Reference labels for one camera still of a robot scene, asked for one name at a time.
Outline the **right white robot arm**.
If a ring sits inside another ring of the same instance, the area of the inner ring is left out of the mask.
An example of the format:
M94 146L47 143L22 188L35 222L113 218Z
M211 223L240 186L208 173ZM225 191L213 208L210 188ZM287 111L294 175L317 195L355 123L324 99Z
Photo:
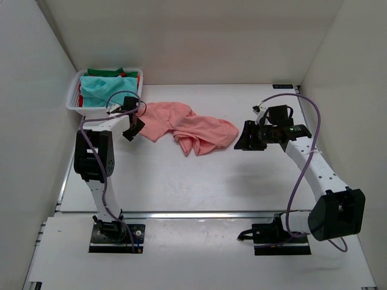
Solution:
M308 213L290 207L280 215L282 229L291 235L310 234L325 241L360 233L365 195L343 182L316 149L314 136L303 124L260 126L245 121L236 150L263 151L268 144L279 144L301 170L299 179L310 186L315 205Z

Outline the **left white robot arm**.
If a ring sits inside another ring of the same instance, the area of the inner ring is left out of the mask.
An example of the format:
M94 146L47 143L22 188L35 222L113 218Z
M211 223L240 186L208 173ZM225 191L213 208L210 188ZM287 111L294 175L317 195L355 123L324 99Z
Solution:
M123 217L112 187L115 168L114 140L132 141L145 124L133 114L113 114L87 118L76 135L74 171L88 186L97 214L93 217L99 231L114 242L134 244L132 230Z

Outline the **pink t shirt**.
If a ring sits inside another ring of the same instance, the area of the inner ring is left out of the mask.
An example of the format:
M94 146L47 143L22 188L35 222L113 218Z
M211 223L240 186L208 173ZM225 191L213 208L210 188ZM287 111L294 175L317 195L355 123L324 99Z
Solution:
M171 134L185 155L206 155L227 148L238 136L231 122L196 114L189 105L180 102L152 102L137 112L144 122L140 134L152 142Z

